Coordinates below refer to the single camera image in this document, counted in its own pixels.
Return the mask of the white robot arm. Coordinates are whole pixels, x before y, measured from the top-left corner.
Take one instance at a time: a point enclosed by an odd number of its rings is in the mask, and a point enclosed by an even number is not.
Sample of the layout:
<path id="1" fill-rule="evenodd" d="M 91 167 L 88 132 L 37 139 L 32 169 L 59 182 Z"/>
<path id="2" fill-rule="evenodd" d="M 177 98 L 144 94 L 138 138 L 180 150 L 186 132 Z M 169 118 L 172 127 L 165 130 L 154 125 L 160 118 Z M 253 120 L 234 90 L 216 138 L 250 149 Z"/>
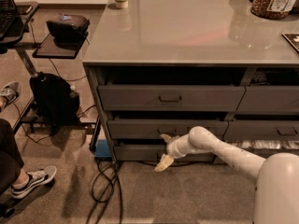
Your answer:
<path id="1" fill-rule="evenodd" d="M 221 141 L 208 129 L 195 126 L 182 136 L 161 135 L 166 152 L 155 167 L 167 169 L 176 159 L 211 152 L 255 186 L 252 224 L 299 224 L 299 156 L 276 153 L 263 158 Z"/>

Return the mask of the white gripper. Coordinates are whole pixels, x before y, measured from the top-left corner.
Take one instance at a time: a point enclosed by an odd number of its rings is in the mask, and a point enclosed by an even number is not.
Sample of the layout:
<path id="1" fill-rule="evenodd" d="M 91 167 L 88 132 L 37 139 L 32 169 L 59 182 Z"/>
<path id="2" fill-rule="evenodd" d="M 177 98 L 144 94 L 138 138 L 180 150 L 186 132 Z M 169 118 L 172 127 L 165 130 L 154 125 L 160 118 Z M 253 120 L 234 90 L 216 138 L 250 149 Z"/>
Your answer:
<path id="1" fill-rule="evenodd" d="M 156 165 L 154 171 L 162 172 L 172 165 L 174 159 L 180 159 L 191 153 L 189 136 L 171 137 L 166 133 L 161 134 L 161 138 L 166 142 L 167 154 L 163 154 L 160 162 Z"/>

